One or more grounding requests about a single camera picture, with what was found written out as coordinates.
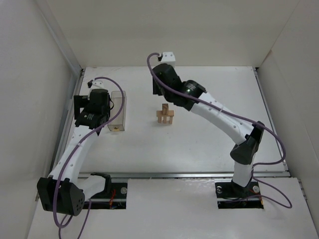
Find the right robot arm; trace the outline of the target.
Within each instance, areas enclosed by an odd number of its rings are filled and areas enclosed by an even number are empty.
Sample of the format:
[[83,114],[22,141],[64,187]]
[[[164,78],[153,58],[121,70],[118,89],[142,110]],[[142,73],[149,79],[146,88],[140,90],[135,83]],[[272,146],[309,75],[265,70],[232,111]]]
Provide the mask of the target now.
[[235,161],[232,187],[238,192],[248,191],[253,160],[264,129],[223,113],[224,106],[202,85],[193,80],[182,81],[171,65],[159,64],[152,68],[152,72],[158,77],[158,80],[153,80],[154,95],[164,96],[167,102],[206,119],[234,141],[235,146],[230,152]]

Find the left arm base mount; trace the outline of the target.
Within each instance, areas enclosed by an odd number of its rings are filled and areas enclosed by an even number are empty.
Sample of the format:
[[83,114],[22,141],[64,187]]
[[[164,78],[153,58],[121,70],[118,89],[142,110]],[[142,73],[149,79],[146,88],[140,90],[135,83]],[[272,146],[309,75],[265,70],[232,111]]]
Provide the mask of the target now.
[[102,191],[91,198],[91,210],[124,210],[127,207],[128,184],[112,183],[111,191]]

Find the long wood block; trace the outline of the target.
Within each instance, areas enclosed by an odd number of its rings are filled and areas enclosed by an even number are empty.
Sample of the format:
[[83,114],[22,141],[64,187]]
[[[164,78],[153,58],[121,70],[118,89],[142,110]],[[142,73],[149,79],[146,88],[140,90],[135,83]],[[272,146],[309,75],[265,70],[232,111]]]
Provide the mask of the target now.
[[157,111],[157,117],[174,117],[174,111],[168,110],[166,114],[164,114],[162,111]]

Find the wood block numbered twelve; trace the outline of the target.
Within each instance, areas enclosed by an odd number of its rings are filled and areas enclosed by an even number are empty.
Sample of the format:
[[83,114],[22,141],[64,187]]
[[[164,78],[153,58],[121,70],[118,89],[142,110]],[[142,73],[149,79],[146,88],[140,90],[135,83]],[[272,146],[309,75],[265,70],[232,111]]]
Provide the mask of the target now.
[[168,107],[168,104],[162,104],[162,111],[161,111],[161,113],[162,113],[162,115],[168,115],[168,109],[169,109],[169,107]]

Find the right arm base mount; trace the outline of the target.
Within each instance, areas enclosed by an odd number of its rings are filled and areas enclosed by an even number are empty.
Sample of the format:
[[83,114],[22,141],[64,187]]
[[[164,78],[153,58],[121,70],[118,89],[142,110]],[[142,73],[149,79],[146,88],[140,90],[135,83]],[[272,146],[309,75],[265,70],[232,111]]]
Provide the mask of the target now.
[[252,181],[246,187],[231,182],[216,182],[215,192],[219,209],[263,209],[259,183]]

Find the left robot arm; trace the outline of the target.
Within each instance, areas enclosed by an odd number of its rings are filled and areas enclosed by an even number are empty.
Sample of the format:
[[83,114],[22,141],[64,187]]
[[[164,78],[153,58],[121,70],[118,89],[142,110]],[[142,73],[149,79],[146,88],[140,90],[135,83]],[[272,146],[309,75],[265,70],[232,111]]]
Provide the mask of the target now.
[[55,168],[37,183],[38,194],[45,211],[77,216],[92,196],[112,188],[111,176],[92,173],[78,183],[86,155],[100,134],[100,125],[110,117],[108,90],[93,89],[87,96],[74,96],[75,127],[71,140]]

